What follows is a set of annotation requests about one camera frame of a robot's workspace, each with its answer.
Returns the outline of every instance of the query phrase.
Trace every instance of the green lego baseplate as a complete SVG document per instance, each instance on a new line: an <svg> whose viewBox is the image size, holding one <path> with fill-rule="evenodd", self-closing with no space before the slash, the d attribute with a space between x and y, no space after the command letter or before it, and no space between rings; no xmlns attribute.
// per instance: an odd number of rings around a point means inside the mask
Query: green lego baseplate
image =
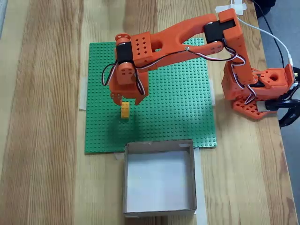
<svg viewBox="0 0 300 225"><path fill-rule="evenodd" d="M203 45L192 38L188 45ZM193 139L194 147L217 145L206 60L193 59L149 72L149 96L130 102L130 118L102 86L104 67L114 63L115 42L91 43L86 110L85 152L120 152L129 142Z"/></svg>

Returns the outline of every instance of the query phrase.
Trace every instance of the robotic arm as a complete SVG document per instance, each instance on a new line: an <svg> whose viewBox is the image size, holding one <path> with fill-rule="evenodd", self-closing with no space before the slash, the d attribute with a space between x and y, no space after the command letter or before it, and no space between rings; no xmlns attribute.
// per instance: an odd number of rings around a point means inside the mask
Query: robotic arm
<svg viewBox="0 0 300 225"><path fill-rule="evenodd" d="M206 45L183 44L200 33L205 34ZM184 20L155 34L145 32L130 36L121 33L115 39L116 61L110 64L113 67L106 82L104 69L102 83L109 84L111 98L117 105L121 105L122 97L135 98L135 104L138 105L148 96L148 71L197 57L226 61L222 80L225 99L233 101L234 110L255 120L280 108L277 100L282 100L284 94L287 95L291 88L295 88L294 72L290 64L285 68L265 71L251 68L234 9L219 13L219 20L214 14L203 15ZM222 60L208 57L224 48L230 53L230 58ZM256 102L271 99L271 109L266 104L266 110L258 110Z"/></svg>

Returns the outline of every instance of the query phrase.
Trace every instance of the white cable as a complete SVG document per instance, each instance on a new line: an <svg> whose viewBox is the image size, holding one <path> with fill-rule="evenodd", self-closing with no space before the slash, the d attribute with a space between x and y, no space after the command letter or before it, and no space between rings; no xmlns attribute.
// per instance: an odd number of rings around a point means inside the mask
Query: white cable
<svg viewBox="0 0 300 225"><path fill-rule="evenodd" d="M256 93L255 91L250 87L249 84L247 84L247 88L249 89L249 91L251 92L251 94L248 96L248 98L245 101L245 105L248 105L250 102L252 102L255 98L256 98Z"/></svg>
<svg viewBox="0 0 300 225"><path fill-rule="evenodd" d="M109 77L108 77L108 81L107 81L107 84L106 84L106 85L108 85L109 82L111 81L111 79L112 79L112 77L113 77L113 73L114 73L116 67L117 67L117 63L114 64L114 66L113 66L113 68L112 68L112 70L111 70L111 73L109 73L110 75L109 75ZM105 83L105 82L104 82L104 76L102 76L102 84L104 84L104 83Z"/></svg>
<svg viewBox="0 0 300 225"><path fill-rule="evenodd" d="M231 55L233 55L233 53L230 51L230 49L228 49L227 47L225 47L225 48L226 48L226 50L227 50ZM243 63L234 63L234 62L232 62L232 63L230 64L230 66L231 66L231 71L232 71L233 77L234 77L234 79L235 79L235 82L236 82L237 85L243 90L244 87L243 87L243 85L239 82L239 80L238 80L238 78L237 78L237 75L236 75L236 73L235 73L234 70L233 70L233 66L243 66L243 65L246 64L246 61L245 61L244 58L240 57L239 55L237 55L237 58L240 59L241 61L243 61Z"/></svg>
<svg viewBox="0 0 300 225"><path fill-rule="evenodd" d="M212 61L214 61L214 60L215 60L215 61L222 61L222 60L224 60L224 59L218 59L218 58L209 57L209 56L207 56L207 55L203 55L202 53L198 53L198 52L195 52L194 54L197 54L198 56L204 58L205 60L212 60ZM158 63L159 61L161 61L161 60L163 60L163 59L164 59L164 58L161 58L161 59L159 59L159 60L157 60L157 61L152 62L151 64L149 64L149 65L147 65L147 66L145 66L145 67L142 67L142 68L136 68L136 69L139 70L139 69L146 69L146 68L149 68L149 67L153 66L154 64Z"/></svg>
<svg viewBox="0 0 300 225"><path fill-rule="evenodd" d="M269 32L266 32L265 30L262 30L262 29L260 29L260 28L258 28L258 27L255 27L255 26L253 26L253 25L250 25L250 24L248 24L248 23L242 21L240 18L238 18L238 20L241 21L243 24L249 26L249 27L252 27L252 28L254 28L254 29L257 29L257 30L259 30L259 31L261 31L261 32L263 32L263 33L265 33L265 34L268 34L268 35L270 35L271 37L275 38L275 39L276 39L276 40L277 40L277 41L285 48L286 53L287 53L287 57L288 57L288 61L289 61L289 63L291 64L291 66L293 66L293 60L292 60L292 57L291 57L291 55L290 55L289 50L287 49L287 47L285 46L285 44L283 44L283 42L282 42L281 40L279 40L278 37L276 37L276 36L270 34Z"/></svg>

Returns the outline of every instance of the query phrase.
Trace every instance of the black clamp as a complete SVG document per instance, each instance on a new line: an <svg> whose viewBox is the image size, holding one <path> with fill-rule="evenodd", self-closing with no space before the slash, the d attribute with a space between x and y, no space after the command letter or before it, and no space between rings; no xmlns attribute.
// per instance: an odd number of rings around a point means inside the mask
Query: black clamp
<svg viewBox="0 0 300 225"><path fill-rule="evenodd" d="M287 93L280 96L277 100L265 101L265 107L270 111L277 111L278 109L288 109L287 113L279 120L280 128L288 126L295 122L300 117L300 100L292 99L293 94L300 87L300 69L294 67L294 73L297 75L295 81L298 85L290 89Z"/></svg>

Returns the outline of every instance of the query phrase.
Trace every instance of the gray floor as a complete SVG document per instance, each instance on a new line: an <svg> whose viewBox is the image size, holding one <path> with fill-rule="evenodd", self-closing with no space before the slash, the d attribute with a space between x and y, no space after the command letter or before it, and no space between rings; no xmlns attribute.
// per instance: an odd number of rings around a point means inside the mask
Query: gray floor
<svg viewBox="0 0 300 225"><path fill-rule="evenodd" d="M277 0L275 6L266 15L266 18L276 37L278 37L289 49L295 67L300 68L300 1L299 0ZM259 27L268 30L268 27L261 17L258 19ZM281 67L281 59L272 38L261 33L262 44L266 55L269 68ZM285 63L287 63L286 53L284 54ZM300 90L294 94L294 99L300 99ZM286 111L278 112L281 118ZM300 119L293 124L281 128L283 144L285 147L286 160L290 172L292 190L300 221Z"/></svg>

